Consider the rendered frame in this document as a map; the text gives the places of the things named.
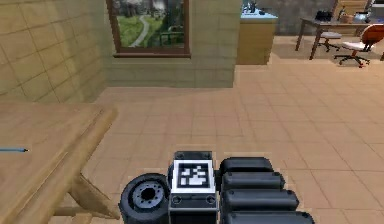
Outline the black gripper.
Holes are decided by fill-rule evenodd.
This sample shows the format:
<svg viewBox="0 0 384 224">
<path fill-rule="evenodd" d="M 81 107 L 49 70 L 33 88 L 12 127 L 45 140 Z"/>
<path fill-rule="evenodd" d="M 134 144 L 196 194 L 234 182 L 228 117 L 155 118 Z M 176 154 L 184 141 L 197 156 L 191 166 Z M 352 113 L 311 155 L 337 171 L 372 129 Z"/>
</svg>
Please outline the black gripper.
<svg viewBox="0 0 384 224">
<path fill-rule="evenodd" d="M 124 224 L 169 224 L 167 178 L 146 173 L 132 179 L 118 203 Z"/>
</svg>

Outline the black box on desk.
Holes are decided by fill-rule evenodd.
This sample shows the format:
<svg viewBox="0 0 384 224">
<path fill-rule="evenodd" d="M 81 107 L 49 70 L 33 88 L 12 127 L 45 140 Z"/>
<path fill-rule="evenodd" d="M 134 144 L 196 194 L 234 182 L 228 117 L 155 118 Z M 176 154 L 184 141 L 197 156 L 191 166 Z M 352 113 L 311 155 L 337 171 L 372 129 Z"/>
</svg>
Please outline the black box on desk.
<svg viewBox="0 0 384 224">
<path fill-rule="evenodd" d="M 319 10 L 317 13 L 316 13 L 316 16 L 315 16 L 315 19 L 317 21 L 322 21 L 322 22 L 328 22 L 328 21 L 331 21 L 332 20 L 332 12 L 331 11 L 322 11 L 322 10 Z"/>
</svg>

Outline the dark wooden desk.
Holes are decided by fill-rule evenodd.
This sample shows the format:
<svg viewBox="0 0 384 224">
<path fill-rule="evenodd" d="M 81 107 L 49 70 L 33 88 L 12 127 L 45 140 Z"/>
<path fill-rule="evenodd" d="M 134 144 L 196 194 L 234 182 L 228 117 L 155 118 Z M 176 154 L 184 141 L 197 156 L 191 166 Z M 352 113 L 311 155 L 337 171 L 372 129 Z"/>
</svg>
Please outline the dark wooden desk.
<svg viewBox="0 0 384 224">
<path fill-rule="evenodd" d="M 379 19 L 372 19 L 369 23 L 366 22 L 352 22 L 352 23 L 342 23 L 336 20 L 323 22 L 315 19 L 311 19 L 309 17 L 303 17 L 301 19 L 301 27 L 296 41 L 295 50 L 298 51 L 301 45 L 301 40 L 304 35 L 304 30 L 306 26 L 315 28 L 315 39 L 312 45 L 311 54 L 309 59 L 312 60 L 316 53 L 318 43 L 321 37 L 321 34 L 328 30 L 343 30 L 343 29 L 352 29 L 354 31 L 354 35 L 358 36 L 362 33 L 362 30 L 369 25 L 380 24 L 384 25 L 384 20 L 380 21 Z"/>
</svg>

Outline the light wooden table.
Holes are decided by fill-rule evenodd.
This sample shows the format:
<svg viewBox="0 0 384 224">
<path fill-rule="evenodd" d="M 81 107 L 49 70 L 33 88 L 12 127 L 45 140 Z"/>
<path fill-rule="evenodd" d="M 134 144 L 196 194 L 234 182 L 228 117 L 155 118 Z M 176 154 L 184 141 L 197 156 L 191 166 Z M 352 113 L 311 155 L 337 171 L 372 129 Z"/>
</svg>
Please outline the light wooden table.
<svg viewBox="0 0 384 224">
<path fill-rule="evenodd" d="M 0 103 L 0 224 L 54 215 L 118 219 L 116 205 L 81 173 L 116 117 L 97 104 Z"/>
</svg>

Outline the brown framed window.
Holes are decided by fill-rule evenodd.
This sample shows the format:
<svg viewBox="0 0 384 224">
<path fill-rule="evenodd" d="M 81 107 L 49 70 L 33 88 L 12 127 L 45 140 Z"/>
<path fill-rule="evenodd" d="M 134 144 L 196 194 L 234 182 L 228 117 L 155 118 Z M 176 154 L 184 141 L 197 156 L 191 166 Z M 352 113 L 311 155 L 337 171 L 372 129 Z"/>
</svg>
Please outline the brown framed window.
<svg viewBox="0 0 384 224">
<path fill-rule="evenodd" d="M 116 58 L 188 58 L 190 0 L 105 0 Z"/>
</svg>

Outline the yellow cabinet with blue top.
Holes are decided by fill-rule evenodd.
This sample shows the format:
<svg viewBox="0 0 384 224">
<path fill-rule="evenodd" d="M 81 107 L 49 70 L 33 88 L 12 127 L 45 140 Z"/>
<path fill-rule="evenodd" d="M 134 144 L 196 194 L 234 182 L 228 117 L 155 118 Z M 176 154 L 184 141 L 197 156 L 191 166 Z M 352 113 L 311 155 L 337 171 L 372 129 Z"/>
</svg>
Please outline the yellow cabinet with blue top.
<svg viewBox="0 0 384 224">
<path fill-rule="evenodd" d="M 269 62 L 278 17 L 258 8 L 256 0 L 242 0 L 237 65 Z"/>
</svg>

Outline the white round stool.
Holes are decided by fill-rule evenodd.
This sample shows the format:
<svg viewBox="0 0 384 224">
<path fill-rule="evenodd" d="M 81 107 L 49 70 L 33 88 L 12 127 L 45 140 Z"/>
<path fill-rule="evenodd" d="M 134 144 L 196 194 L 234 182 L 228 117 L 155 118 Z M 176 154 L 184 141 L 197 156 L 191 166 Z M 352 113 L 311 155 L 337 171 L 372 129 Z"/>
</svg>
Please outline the white round stool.
<svg viewBox="0 0 384 224">
<path fill-rule="evenodd" d="M 319 46 L 324 46 L 326 48 L 326 51 L 329 52 L 331 48 L 334 48 L 336 51 L 340 50 L 340 47 L 334 44 L 331 44 L 331 40 L 339 40 L 342 38 L 342 35 L 337 32 L 322 32 L 320 35 L 320 38 L 323 39 L 323 42 L 319 42 Z"/>
</svg>

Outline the orange office chair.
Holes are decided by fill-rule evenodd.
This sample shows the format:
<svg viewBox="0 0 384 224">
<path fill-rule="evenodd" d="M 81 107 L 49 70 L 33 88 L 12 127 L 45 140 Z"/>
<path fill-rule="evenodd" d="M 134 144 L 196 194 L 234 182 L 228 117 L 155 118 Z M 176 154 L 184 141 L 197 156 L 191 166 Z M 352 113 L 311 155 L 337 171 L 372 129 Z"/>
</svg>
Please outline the orange office chair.
<svg viewBox="0 0 384 224">
<path fill-rule="evenodd" d="M 342 47 L 350 50 L 351 54 L 335 55 L 339 58 L 339 64 L 342 65 L 347 60 L 357 62 L 359 68 L 370 64 L 370 59 L 359 56 L 359 53 L 368 53 L 374 46 L 384 39 L 384 24 L 371 24 L 367 26 L 360 34 L 358 42 L 343 42 Z"/>
</svg>

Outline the silver kettle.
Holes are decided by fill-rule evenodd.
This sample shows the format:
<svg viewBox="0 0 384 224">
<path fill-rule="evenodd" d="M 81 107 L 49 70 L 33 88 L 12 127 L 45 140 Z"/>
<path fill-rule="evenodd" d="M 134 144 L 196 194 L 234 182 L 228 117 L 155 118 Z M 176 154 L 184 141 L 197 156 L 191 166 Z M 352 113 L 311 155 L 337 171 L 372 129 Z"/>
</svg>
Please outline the silver kettle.
<svg viewBox="0 0 384 224">
<path fill-rule="evenodd" d="M 354 14 L 354 21 L 356 23 L 369 23 L 370 19 L 367 12 L 356 12 Z"/>
</svg>

